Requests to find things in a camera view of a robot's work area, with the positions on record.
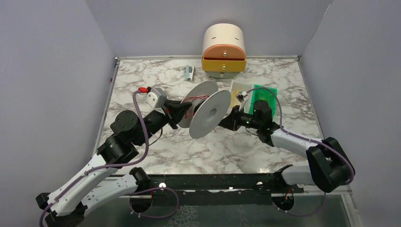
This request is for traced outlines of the green plastic bin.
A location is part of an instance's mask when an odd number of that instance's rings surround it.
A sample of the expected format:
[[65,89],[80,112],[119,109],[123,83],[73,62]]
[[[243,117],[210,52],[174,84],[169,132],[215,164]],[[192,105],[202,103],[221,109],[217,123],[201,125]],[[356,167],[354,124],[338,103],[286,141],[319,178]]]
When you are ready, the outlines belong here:
[[274,117],[275,112],[276,112],[276,98],[273,96],[273,94],[266,90],[266,89],[256,89],[252,92],[249,93],[249,103],[246,106],[246,113],[248,114],[252,114],[253,113],[253,106],[254,103],[258,100],[263,100],[263,101],[267,101],[269,107],[271,108],[272,111],[272,116]]

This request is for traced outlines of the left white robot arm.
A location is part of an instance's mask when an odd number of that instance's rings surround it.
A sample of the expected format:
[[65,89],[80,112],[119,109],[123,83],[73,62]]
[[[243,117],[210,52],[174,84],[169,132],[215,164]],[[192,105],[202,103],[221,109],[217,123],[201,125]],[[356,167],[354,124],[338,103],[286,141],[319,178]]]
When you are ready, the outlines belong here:
[[140,109],[119,113],[111,125],[112,135],[89,162],[59,189],[36,197],[42,209],[39,225],[75,227],[89,212],[115,198],[151,191],[150,177],[138,167],[145,156],[137,146],[144,146],[148,153],[149,138],[165,125],[176,129],[190,107],[190,103],[166,100],[161,112],[154,110],[146,116]]

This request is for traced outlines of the aluminium table frame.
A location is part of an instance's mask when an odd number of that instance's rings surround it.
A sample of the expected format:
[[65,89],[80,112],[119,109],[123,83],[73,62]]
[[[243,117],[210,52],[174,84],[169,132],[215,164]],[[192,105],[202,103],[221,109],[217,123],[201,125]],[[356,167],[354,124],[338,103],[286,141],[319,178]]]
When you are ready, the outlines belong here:
[[[185,79],[186,65],[194,67],[193,81]],[[131,95],[138,86],[160,85],[170,98],[178,99],[208,79],[197,56],[119,59],[102,112],[97,145],[111,135],[110,124],[115,116],[134,108]],[[298,57],[252,57],[235,80],[277,89],[287,130],[306,137],[323,135]],[[286,164],[306,163],[289,151],[262,144],[252,130],[245,129],[233,132],[217,127],[206,138],[194,140],[188,129],[165,127],[151,142],[150,152],[141,163],[151,174],[258,174],[273,172]]]

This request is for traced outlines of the cream mini drawer cabinet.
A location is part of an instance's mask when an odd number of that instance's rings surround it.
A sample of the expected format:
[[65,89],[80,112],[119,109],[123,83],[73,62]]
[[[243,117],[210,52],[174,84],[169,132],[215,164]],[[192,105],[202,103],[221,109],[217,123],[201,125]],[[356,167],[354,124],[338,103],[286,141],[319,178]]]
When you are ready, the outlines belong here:
[[201,66],[210,77],[230,79],[246,67],[244,34],[240,27],[219,23],[204,33]]

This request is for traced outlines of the white plastic bin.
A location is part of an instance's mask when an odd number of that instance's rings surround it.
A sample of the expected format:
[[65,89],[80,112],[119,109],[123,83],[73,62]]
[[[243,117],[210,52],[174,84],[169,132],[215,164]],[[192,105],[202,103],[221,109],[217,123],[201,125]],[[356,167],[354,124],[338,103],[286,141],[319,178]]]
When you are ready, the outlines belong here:
[[230,94],[231,94],[231,102],[230,102],[228,110],[231,111],[231,109],[234,106],[240,104],[239,101],[235,97],[239,92],[248,91],[252,88],[254,88],[254,84],[232,80],[230,90],[229,90]]

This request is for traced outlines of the white plastic cable spool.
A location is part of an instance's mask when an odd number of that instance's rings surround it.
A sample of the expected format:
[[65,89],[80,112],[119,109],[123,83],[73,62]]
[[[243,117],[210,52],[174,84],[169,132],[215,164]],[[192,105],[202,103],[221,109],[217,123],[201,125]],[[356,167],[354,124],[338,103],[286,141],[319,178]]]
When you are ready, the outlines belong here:
[[219,90],[213,80],[199,83],[188,92],[182,103],[190,102],[192,107],[178,123],[188,128],[193,139],[199,139],[214,130],[226,115],[231,102],[228,90]]

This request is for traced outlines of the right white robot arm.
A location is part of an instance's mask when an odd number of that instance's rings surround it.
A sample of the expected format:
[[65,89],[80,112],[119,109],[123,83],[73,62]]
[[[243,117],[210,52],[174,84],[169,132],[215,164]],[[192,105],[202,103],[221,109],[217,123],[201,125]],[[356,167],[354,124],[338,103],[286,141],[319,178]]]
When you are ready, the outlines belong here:
[[240,127],[255,129],[262,143],[283,148],[307,160],[305,166],[289,165],[276,171],[279,184],[315,185],[330,193],[354,179],[355,169],[335,138],[310,139],[283,129],[273,121],[272,110],[266,101],[256,101],[252,114],[235,106],[219,126],[232,131]]

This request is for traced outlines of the small teal white clip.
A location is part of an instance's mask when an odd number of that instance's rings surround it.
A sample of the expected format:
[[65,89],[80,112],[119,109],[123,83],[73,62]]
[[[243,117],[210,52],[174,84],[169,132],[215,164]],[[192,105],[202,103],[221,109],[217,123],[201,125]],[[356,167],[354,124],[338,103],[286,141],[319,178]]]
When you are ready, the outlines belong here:
[[191,65],[186,65],[185,66],[185,79],[187,81],[193,81],[193,75],[194,75],[194,67]]

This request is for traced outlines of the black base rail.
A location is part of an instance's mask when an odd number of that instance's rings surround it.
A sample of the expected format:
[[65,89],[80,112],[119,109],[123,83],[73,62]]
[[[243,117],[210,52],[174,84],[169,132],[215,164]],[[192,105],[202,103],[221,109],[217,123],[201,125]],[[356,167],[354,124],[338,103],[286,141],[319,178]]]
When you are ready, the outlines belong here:
[[150,174],[153,192],[126,195],[136,208],[150,206],[271,205],[272,196],[303,193],[287,185],[279,173],[258,174]]

